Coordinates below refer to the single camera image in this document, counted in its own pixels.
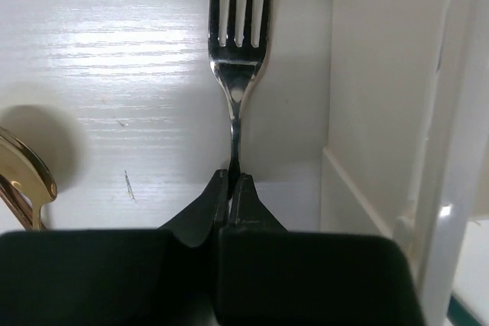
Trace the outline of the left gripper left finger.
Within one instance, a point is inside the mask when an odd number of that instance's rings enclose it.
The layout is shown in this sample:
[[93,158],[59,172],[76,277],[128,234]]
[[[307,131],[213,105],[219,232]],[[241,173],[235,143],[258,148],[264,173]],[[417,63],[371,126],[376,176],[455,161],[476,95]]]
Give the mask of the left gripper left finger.
[[156,229],[15,231],[1,237],[3,325],[143,325],[215,281],[228,172]]

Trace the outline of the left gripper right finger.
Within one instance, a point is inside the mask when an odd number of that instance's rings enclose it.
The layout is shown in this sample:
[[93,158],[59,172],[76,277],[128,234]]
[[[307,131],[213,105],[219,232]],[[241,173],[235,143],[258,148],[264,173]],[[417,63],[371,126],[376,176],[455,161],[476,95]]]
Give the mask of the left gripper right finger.
[[238,180],[219,233],[222,325],[422,325],[406,257],[385,237],[287,231]]

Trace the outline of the gold spoon green handle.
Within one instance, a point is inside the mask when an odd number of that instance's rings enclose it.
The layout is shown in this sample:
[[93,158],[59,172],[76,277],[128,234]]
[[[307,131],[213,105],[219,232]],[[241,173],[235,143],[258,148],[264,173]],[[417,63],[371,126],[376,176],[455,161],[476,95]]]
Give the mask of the gold spoon green handle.
[[44,161],[10,131],[1,128],[1,176],[21,195],[5,190],[21,211],[31,203],[31,227],[42,231],[46,227],[41,220],[42,206],[57,198],[57,184]]

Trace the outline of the silver steel fork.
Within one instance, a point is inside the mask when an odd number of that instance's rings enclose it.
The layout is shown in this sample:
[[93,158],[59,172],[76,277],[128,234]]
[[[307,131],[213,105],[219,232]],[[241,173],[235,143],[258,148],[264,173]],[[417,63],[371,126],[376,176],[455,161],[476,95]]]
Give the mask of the silver steel fork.
[[227,198],[231,199],[241,175],[241,115],[246,99],[257,82],[267,56],[270,15],[273,0],[263,0],[258,45],[252,43],[254,0],[246,0],[243,41],[236,40],[237,0],[228,1],[225,41],[219,35],[220,0],[209,0],[208,54],[211,70],[222,87],[228,103],[231,149],[228,166]]

